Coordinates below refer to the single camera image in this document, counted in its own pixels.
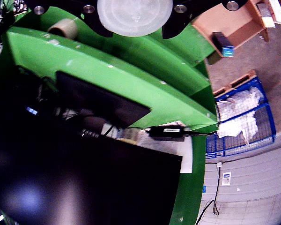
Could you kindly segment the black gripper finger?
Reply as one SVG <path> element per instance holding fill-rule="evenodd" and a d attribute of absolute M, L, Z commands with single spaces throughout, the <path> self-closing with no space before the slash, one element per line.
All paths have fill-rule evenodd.
<path fill-rule="evenodd" d="M 176 37 L 194 18 L 217 5 L 236 11 L 246 3 L 245 0 L 174 0 L 171 15 L 162 26 L 162 38 Z"/>
<path fill-rule="evenodd" d="M 98 35 L 105 38 L 113 36 L 113 32 L 107 30 L 100 22 L 97 0 L 26 0 L 25 3 L 36 15 L 44 14 L 49 7 L 63 9 L 80 17 Z"/>

